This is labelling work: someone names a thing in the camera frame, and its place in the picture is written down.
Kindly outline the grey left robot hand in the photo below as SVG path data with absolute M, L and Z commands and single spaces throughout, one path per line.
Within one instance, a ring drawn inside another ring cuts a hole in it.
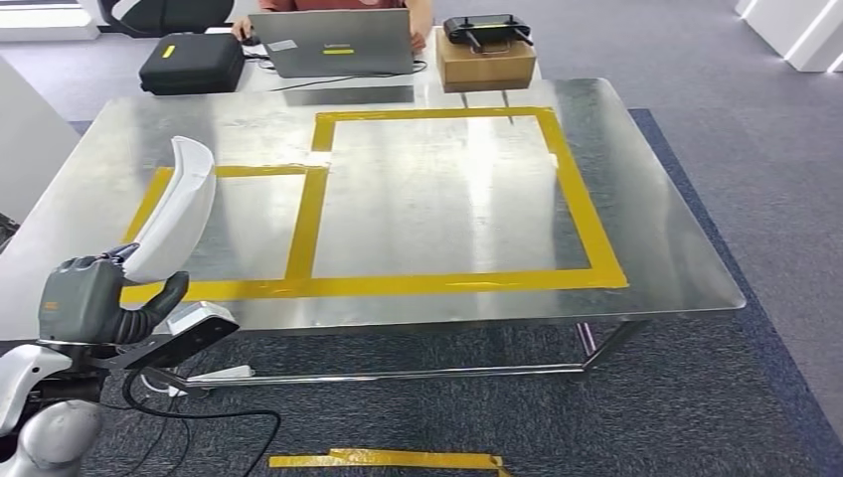
M 141 342 L 176 308 L 189 286 L 178 271 L 161 291 L 137 309 L 120 305 L 123 265 L 139 248 L 122 244 L 98 255 L 62 262 L 48 276 L 39 305 L 43 344 L 126 345 Z

